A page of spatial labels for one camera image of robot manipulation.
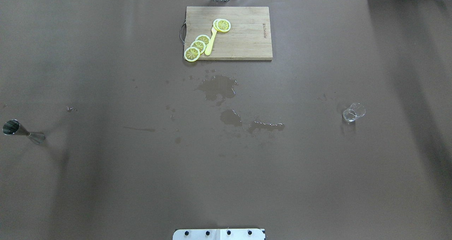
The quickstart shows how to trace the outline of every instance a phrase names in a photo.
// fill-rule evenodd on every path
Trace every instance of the water droplet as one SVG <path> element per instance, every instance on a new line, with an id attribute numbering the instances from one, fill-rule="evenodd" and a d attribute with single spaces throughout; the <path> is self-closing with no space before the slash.
<path id="1" fill-rule="evenodd" d="M 242 126 L 242 118 L 232 109 L 223 111 L 220 115 L 220 120 L 227 125 Z"/>
<path id="2" fill-rule="evenodd" d="M 278 131 L 281 131 L 284 129 L 284 127 L 285 127 L 285 125 L 282 123 L 271 124 L 271 123 L 254 121 L 250 124 L 248 132 L 253 133 L 255 129 L 266 129 L 269 131 L 273 131 L 273 130 L 277 129 Z"/>
<path id="3" fill-rule="evenodd" d="M 126 126 L 123 126 L 123 128 L 124 128 L 124 129 L 134 129 L 134 130 L 141 130 L 141 131 L 155 132 L 155 129 L 137 129 L 137 128 L 126 127 Z"/>
<path id="4" fill-rule="evenodd" d="M 237 81 L 230 77 L 213 76 L 210 80 L 204 79 L 197 89 L 205 93 L 206 100 L 215 101 L 217 96 L 221 95 L 221 100 L 216 103 L 220 106 L 226 98 L 233 98 L 236 95 L 234 85 L 237 84 Z"/>
<path id="5" fill-rule="evenodd" d="M 69 113 L 71 113 L 72 111 L 77 111 L 77 109 L 73 107 L 66 106 L 66 108 L 67 108 L 66 111 L 68 111 Z"/>

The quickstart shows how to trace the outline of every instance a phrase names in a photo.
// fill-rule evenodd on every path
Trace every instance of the small glass cup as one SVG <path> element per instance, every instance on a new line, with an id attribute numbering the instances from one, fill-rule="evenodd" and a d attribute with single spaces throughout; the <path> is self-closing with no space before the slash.
<path id="1" fill-rule="evenodd" d="M 360 103 L 353 103 L 343 113 L 342 117 L 346 122 L 354 122 L 358 118 L 363 117 L 366 114 L 366 108 Z"/>
<path id="2" fill-rule="evenodd" d="M 3 134 L 5 135 L 16 135 L 16 136 L 27 136 L 33 144 L 39 145 L 44 142 L 46 136 L 41 132 L 29 132 L 22 126 L 16 119 L 9 120 L 3 125 Z"/>

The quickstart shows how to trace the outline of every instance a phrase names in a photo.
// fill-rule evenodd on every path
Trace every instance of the spatula handle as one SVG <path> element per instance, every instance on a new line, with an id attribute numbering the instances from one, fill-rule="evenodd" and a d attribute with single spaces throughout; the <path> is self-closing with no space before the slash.
<path id="1" fill-rule="evenodd" d="M 213 41 L 215 40 L 215 36 L 216 36 L 216 29 L 212 27 L 212 37 L 210 38 L 210 41 L 204 52 L 205 55 L 210 55 L 212 53 Z"/>

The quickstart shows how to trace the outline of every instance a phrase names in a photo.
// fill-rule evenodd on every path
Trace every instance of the lemon slice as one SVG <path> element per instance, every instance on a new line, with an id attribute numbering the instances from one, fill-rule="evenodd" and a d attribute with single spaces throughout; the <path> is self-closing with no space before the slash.
<path id="1" fill-rule="evenodd" d="M 206 50 L 206 44 L 201 40 L 195 40 L 190 47 L 195 47 L 199 50 L 199 53 L 202 54 Z"/>
<path id="2" fill-rule="evenodd" d="M 213 27 L 216 27 L 216 22 L 222 20 L 221 18 L 213 20 Z"/>
<path id="3" fill-rule="evenodd" d="M 189 62 L 194 62 L 199 59 L 200 55 L 201 52 L 199 52 L 199 49 L 195 47 L 189 47 L 184 52 L 184 59 Z"/>
<path id="4" fill-rule="evenodd" d="M 231 23 L 226 19 L 220 19 L 215 23 L 216 30 L 219 32 L 228 32 L 231 29 Z"/>
<path id="5" fill-rule="evenodd" d="M 217 23 L 218 21 L 220 21 L 220 20 L 221 20 L 220 18 L 213 20 L 213 24 L 212 24 L 212 25 L 213 25 L 213 28 L 216 29 L 216 31 L 220 31 L 220 30 L 218 29 L 217 25 L 216 25 L 216 23 Z"/>
<path id="6" fill-rule="evenodd" d="M 210 41 L 210 37 L 208 35 L 202 34 L 196 37 L 196 40 L 201 40 L 202 42 L 204 42 L 206 45 L 208 45 L 209 41 Z"/>

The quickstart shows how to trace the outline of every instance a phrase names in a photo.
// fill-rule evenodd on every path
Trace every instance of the stainless steel jigger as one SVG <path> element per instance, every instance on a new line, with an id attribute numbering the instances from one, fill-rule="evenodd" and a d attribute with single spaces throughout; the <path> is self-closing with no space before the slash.
<path id="1" fill-rule="evenodd" d="M 34 144 L 39 145 L 44 142 L 46 136 L 41 132 L 28 132 L 27 129 L 22 126 L 19 121 L 13 119 L 9 120 L 3 125 L 3 134 L 5 135 L 18 135 L 27 136 Z"/>

